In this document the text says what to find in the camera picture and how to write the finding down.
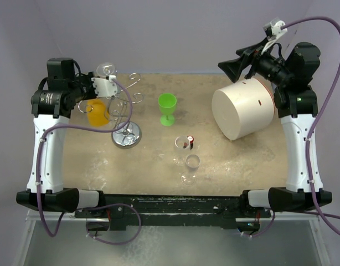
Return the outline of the orange plastic wine glass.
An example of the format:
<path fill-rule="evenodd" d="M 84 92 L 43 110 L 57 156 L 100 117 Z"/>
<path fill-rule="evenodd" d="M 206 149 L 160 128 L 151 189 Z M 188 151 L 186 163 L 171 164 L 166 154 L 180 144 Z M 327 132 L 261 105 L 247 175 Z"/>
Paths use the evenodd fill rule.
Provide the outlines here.
<path fill-rule="evenodd" d="M 86 102 L 86 115 L 92 127 L 103 127 L 109 123 L 106 105 L 101 99 L 90 99 Z"/>

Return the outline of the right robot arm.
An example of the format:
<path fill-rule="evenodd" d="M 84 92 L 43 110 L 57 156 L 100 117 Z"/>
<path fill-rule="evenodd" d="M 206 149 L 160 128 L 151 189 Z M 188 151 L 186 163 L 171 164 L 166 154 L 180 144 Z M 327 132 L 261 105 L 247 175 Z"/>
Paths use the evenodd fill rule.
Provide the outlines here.
<path fill-rule="evenodd" d="M 288 152 L 288 176 L 285 187 L 246 190 L 239 203 L 245 217 L 259 208 L 276 212 L 303 212 L 332 202 L 332 193 L 324 190 L 317 166 L 314 122 L 318 103 L 310 81 L 320 65 L 321 52 L 309 42 L 295 45 L 287 59 L 275 58 L 265 49 L 268 40 L 236 51 L 237 59 L 220 62 L 218 67 L 232 81 L 249 67 L 245 78 L 254 74 L 276 85 L 274 104 L 283 127 Z"/>

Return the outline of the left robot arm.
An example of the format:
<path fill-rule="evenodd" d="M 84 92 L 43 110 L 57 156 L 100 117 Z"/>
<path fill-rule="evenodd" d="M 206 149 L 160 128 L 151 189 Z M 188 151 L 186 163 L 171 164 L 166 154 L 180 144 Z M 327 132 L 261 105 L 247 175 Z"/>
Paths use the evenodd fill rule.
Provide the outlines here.
<path fill-rule="evenodd" d="M 92 73 L 82 74 L 71 58 L 47 61 L 47 77 L 31 97 L 34 116 L 34 155 L 27 188 L 18 192 L 19 205 L 35 211 L 74 212 L 87 208 L 94 217 L 106 213 L 107 204 L 99 191 L 65 188 L 63 148 L 71 112 L 83 100 L 96 98 Z"/>

